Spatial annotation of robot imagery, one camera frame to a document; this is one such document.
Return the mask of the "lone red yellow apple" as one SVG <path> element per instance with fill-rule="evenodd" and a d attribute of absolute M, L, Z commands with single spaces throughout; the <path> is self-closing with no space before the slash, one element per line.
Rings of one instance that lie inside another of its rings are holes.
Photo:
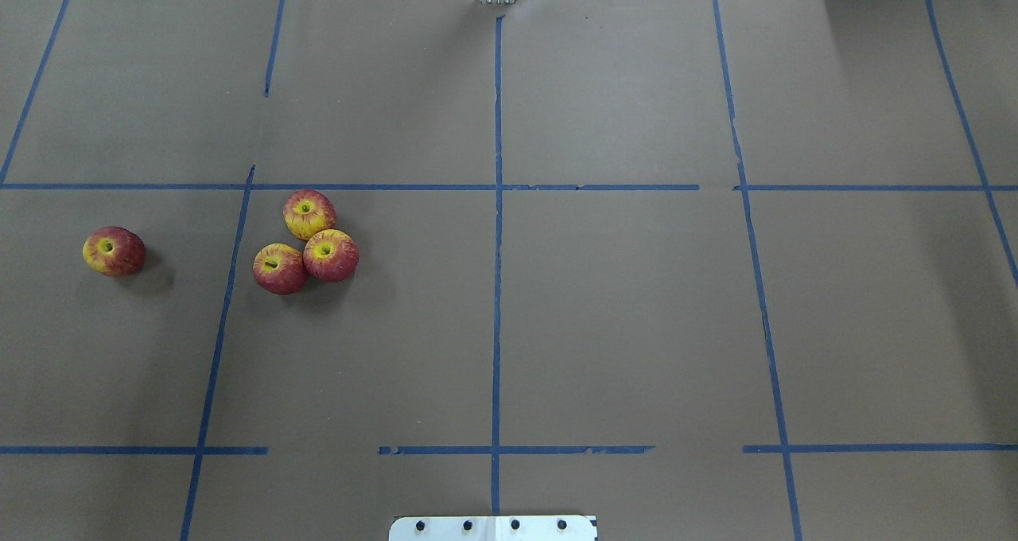
<path fill-rule="evenodd" d="M 109 277 L 124 277 L 142 271 L 146 261 L 142 237 L 119 226 L 106 226 L 91 233 L 81 247 L 86 264 Z"/>

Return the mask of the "front right red apple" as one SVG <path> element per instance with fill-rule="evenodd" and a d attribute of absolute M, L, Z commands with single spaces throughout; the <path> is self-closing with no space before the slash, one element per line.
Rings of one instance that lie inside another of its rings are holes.
<path fill-rule="evenodd" d="M 359 265 L 359 245 L 345 232 L 328 228 L 313 234 L 303 247 L 303 266 L 324 282 L 342 282 Z"/>

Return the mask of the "rear red yellow apple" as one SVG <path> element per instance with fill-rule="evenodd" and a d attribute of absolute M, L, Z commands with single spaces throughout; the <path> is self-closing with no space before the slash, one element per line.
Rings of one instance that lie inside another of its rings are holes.
<path fill-rule="evenodd" d="M 290 233 L 301 241 L 333 228 L 337 220 L 334 204 L 317 190 L 296 190 L 285 200 L 282 215 Z"/>

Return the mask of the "front left red apple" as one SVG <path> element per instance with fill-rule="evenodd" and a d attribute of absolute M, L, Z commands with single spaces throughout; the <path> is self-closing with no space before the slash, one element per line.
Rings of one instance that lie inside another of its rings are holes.
<path fill-rule="evenodd" d="M 280 297 L 301 291 L 310 277 L 302 252 L 289 244 L 269 244 L 259 250 L 252 276 L 263 290 Z"/>

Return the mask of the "white metal base plate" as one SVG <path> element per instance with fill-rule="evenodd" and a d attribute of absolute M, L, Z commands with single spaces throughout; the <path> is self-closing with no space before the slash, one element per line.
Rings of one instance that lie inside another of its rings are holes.
<path fill-rule="evenodd" d="M 389 540 L 597 540 L 595 516 L 404 516 Z"/>

